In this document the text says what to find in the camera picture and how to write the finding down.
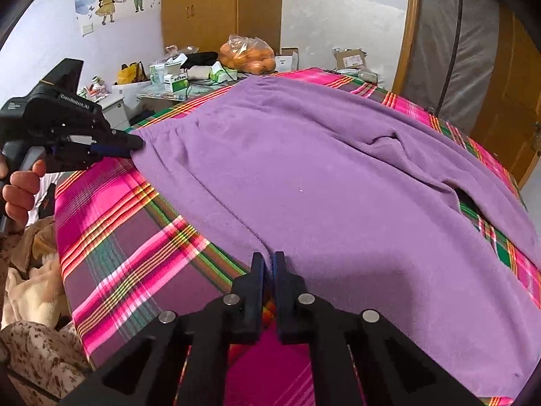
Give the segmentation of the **person's left hand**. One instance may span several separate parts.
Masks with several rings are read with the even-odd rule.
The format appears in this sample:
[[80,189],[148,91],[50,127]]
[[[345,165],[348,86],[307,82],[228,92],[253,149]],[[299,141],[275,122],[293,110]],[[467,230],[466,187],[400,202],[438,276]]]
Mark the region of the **person's left hand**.
[[9,183],[1,192],[8,232],[18,232],[26,226],[28,214],[35,205],[35,195],[40,191],[40,179],[45,173],[45,160],[39,159],[29,171],[9,174],[5,157],[1,155],[1,178],[9,177]]

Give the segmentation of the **person's left forearm sleeve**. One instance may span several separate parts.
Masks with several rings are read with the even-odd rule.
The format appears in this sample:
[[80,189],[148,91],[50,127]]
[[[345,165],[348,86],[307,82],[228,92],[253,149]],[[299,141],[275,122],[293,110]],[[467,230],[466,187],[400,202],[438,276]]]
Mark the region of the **person's left forearm sleeve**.
[[56,331],[41,323],[19,321],[1,331],[1,340],[10,351],[8,367],[54,397],[51,400],[10,379],[27,405],[55,405],[92,372],[73,323]]

